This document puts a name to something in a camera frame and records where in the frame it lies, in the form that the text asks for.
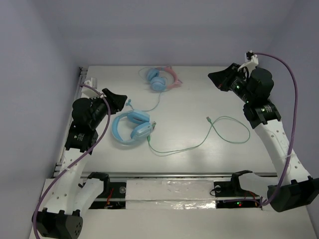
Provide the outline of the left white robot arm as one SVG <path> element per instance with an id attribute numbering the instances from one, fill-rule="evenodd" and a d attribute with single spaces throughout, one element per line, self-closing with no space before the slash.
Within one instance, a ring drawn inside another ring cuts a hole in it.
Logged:
<path id="1" fill-rule="evenodd" d="M 42 193 L 32 217 L 37 239 L 77 239 L 83 228 L 83 217 L 98 196 L 110 193 L 107 173 L 93 172 L 81 186 L 83 169 L 93 149 L 106 134 L 111 115 L 120 112 L 126 95 L 102 92 L 90 87 L 94 96 L 79 98 L 72 104 L 72 122 L 65 150 L 78 149 L 77 159 L 64 159 L 59 174 Z"/>

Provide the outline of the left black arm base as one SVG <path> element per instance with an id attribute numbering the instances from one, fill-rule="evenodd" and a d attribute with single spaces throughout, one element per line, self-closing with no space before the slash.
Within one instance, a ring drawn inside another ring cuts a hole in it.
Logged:
<path id="1" fill-rule="evenodd" d="M 113 182 L 108 177 L 103 192 L 97 196 L 89 209 L 125 209 L 126 186 L 126 182 Z"/>

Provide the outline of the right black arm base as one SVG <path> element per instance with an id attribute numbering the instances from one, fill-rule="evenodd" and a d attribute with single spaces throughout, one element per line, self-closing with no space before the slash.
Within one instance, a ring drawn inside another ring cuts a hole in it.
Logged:
<path id="1" fill-rule="evenodd" d="M 252 171 L 235 172 L 230 181 L 214 182 L 209 194 L 217 198 L 216 207 L 218 209 L 262 208 L 258 195 L 240 187 L 239 177 L 248 173 Z"/>

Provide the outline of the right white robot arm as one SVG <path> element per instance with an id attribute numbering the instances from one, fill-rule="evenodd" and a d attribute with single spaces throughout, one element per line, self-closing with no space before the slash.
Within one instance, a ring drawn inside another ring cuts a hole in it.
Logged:
<path id="1" fill-rule="evenodd" d="M 244 116 L 263 142 L 279 177 L 275 182 L 250 170 L 235 172 L 231 192 L 238 197 L 252 192 L 260 197 L 260 206 L 269 204 L 276 212 L 312 203 L 319 194 L 319 180 L 302 166 L 291 148 L 293 141 L 284 132 L 279 111 L 269 100 L 272 74 L 263 68 L 249 72 L 233 63 L 208 77 L 219 90 L 232 91 L 244 102 Z"/>

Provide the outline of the light blue headphones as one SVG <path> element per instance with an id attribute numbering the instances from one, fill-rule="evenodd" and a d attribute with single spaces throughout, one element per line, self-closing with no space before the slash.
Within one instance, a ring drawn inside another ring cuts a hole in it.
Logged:
<path id="1" fill-rule="evenodd" d="M 123 140 L 118 131 L 119 122 L 124 118 L 127 118 L 128 121 L 137 125 L 131 131 L 130 138 L 127 140 Z M 157 123 L 155 121 L 150 121 L 150 115 L 146 112 L 130 110 L 123 112 L 114 118 L 111 131 L 117 142 L 122 145 L 131 146 L 142 142 L 144 139 L 148 139 L 156 124 Z"/>

